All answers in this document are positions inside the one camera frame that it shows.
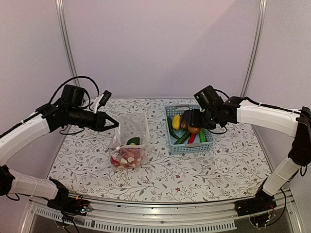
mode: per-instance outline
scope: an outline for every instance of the white wall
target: white wall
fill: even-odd
[[[193,97],[209,84],[240,94],[259,0],[68,0],[64,8],[78,74],[115,98]]]
[[[247,95],[288,108],[311,107],[311,2],[268,1],[263,34]],[[274,165],[287,157],[292,138],[258,128]],[[291,182],[306,232],[311,232],[311,172]]]
[[[51,0],[2,0],[0,6],[0,132],[47,103],[70,78]],[[45,178],[62,136],[53,133],[21,150],[8,166]],[[0,232],[17,233],[27,199],[0,197]]]

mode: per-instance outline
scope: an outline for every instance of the transparent plastic bag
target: transparent plastic bag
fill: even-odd
[[[117,121],[119,127],[115,129],[115,135],[109,143],[111,164],[118,169],[136,168],[145,155],[149,142],[146,114],[125,114]]]

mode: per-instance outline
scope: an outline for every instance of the floral pattern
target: floral pattern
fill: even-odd
[[[66,137],[49,176],[72,193],[109,199],[196,202],[254,195],[271,171],[251,126],[229,124],[227,133],[213,135],[211,150],[171,155],[164,107],[178,104],[195,100],[117,99],[100,109],[114,118],[146,113],[150,142],[139,168],[114,170],[108,153],[114,130],[86,129]]]

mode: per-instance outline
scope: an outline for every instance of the green cucumber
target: green cucumber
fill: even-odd
[[[185,140],[191,135],[191,133],[189,131],[185,132],[184,135],[179,138],[174,144],[183,144],[185,142]]]
[[[131,143],[134,143],[136,146],[140,145],[140,138],[139,137],[133,137],[127,141],[127,145],[130,145]]]
[[[206,137],[205,137],[205,133],[203,130],[199,132],[199,137],[200,137],[200,142],[206,142]]]
[[[174,133],[174,130],[173,130],[173,120],[172,120],[172,118],[170,118],[170,117],[167,118],[167,124],[168,124],[168,126],[169,126],[170,135],[171,135],[173,138],[179,139],[179,137]]]

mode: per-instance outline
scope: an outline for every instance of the vent grille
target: vent grille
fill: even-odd
[[[36,208],[36,214],[49,219],[53,219],[55,221],[62,221],[63,217],[63,215],[56,210],[48,210],[38,206]],[[80,226],[110,233],[216,233],[236,229],[233,220],[215,224],[207,224],[204,226],[133,227],[85,219],[84,225]]]

